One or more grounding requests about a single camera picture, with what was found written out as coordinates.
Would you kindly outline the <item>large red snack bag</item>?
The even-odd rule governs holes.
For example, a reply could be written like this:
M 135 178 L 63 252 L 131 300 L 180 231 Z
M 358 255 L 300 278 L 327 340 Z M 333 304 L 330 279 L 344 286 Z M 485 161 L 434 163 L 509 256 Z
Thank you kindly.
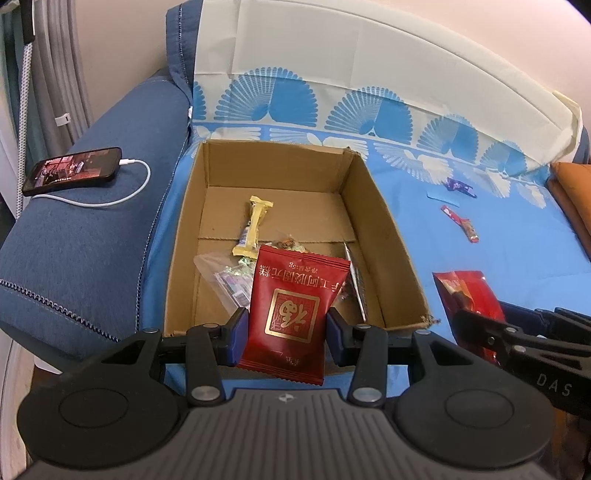
M 433 274 L 434 282 L 444 306 L 450 327 L 459 346 L 498 365 L 497 353 L 492 348 L 470 341 L 457 326 L 457 320 L 466 316 L 469 326 L 480 318 L 506 324 L 506 317 L 482 271 L 462 270 Z

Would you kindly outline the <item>small red candy bar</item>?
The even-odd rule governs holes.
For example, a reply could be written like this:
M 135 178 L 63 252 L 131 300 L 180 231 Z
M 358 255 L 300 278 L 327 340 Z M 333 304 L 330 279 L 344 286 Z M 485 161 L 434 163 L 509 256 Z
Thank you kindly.
M 442 206 L 441 211 L 463 230 L 471 243 L 476 244 L 480 241 L 480 238 L 469 219 L 460 217 L 447 205 Z

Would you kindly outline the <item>silver purple stick sachet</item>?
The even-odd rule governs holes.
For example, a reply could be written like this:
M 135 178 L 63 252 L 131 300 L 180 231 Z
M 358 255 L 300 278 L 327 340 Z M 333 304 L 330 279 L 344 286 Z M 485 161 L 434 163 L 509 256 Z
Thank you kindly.
M 344 250 L 346 259 L 349 261 L 349 277 L 353 285 L 353 292 L 355 292 L 356 302 L 358 302 L 360 314 L 364 324 L 368 323 L 368 307 L 365 297 L 365 288 L 363 288 L 363 278 L 356 261 L 353 258 L 353 253 L 349 248 L 348 243 L 344 243 Z

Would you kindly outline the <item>purple chocolate wrapper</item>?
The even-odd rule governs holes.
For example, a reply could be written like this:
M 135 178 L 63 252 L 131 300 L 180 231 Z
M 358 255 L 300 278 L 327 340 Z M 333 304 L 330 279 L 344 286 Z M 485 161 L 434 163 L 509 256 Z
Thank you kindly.
M 471 198 L 477 198 L 477 195 L 473 191 L 473 187 L 463 181 L 448 177 L 444 185 L 449 191 L 456 191 Z

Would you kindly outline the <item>red square snack packet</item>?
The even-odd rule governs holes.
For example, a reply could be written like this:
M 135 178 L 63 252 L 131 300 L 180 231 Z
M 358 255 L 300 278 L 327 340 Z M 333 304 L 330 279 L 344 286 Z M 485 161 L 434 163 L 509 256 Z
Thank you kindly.
M 351 263 L 315 253 L 259 248 L 249 306 L 249 340 L 242 369 L 321 386 L 325 315 Z

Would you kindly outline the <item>yellow snack bar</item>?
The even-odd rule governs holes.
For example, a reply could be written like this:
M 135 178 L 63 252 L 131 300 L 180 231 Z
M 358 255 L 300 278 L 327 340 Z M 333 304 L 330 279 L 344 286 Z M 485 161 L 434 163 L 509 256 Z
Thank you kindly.
M 266 201 L 252 195 L 249 198 L 249 222 L 242 230 L 238 242 L 232 248 L 232 255 L 256 260 L 259 255 L 259 225 L 268 210 L 273 208 L 273 201 Z

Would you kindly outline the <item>clear bag orange snacks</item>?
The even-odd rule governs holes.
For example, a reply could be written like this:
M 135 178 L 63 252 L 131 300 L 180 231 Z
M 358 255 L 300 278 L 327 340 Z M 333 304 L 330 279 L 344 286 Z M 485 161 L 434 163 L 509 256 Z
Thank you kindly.
M 300 253 L 308 253 L 308 249 L 298 242 L 294 237 L 286 236 L 279 240 L 273 240 L 266 243 L 266 246 L 270 246 L 280 250 L 294 251 Z

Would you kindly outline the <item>blue fabric sofa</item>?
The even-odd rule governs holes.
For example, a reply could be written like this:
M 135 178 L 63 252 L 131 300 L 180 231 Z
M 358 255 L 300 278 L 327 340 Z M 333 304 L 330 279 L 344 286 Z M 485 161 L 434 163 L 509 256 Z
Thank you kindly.
M 127 165 L 102 186 L 34 198 L 1 249 L 1 327 L 58 369 L 145 328 L 161 328 L 193 145 L 189 119 L 201 5 L 166 15 L 166 67 L 75 144 L 119 147 Z

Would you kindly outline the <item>orange cushion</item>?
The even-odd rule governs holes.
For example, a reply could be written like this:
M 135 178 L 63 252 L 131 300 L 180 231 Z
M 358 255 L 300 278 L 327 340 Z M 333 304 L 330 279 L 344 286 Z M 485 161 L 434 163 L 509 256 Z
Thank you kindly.
M 566 215 L 588 257 L 591 256 L 591 166 L 551 164 L 547 188 Z

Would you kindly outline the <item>clear bag pastel candies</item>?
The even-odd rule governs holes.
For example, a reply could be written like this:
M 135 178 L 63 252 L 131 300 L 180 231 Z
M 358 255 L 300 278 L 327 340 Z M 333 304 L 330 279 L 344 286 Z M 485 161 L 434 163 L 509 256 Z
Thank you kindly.
M 256 261 L 216 251 L 195 256 L 193 263 L 228 313 L 250 308 Z

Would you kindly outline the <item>black smartphone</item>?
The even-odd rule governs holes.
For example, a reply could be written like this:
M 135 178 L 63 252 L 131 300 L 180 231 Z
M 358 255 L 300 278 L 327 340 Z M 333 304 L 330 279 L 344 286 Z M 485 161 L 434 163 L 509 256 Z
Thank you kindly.
M 122 160 L 119 147 L 78 152 L 40 161 L 22 186 L 25 197 L 111 181 Z

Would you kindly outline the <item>blue fan-pattern sofa cover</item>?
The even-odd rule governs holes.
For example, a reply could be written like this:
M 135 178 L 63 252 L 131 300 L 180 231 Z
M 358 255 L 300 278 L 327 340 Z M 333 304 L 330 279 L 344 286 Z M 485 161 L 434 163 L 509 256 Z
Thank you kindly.
M 521 306 L 588 310 L 590 263 L 545 187 L 524 75 L 467 38 L 371 1 L 197 1 L 193 145 L 269 140 L 359 152 L 428 297 L 481 270 Z M 477 198 L 449 191 L 448 177 Z M 469 219 L 471 243 L 448 218 Z

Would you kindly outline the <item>grey curtain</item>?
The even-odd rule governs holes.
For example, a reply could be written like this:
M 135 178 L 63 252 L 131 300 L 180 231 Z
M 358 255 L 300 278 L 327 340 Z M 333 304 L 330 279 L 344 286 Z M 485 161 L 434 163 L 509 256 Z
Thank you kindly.
M 66 152 L 93 123 L 73 1 L 33 3 L 35 39 L 28 94 L 26 160 Z M 1 92 L 19 125 L 24 24 L 19 1 L 1 3 Z

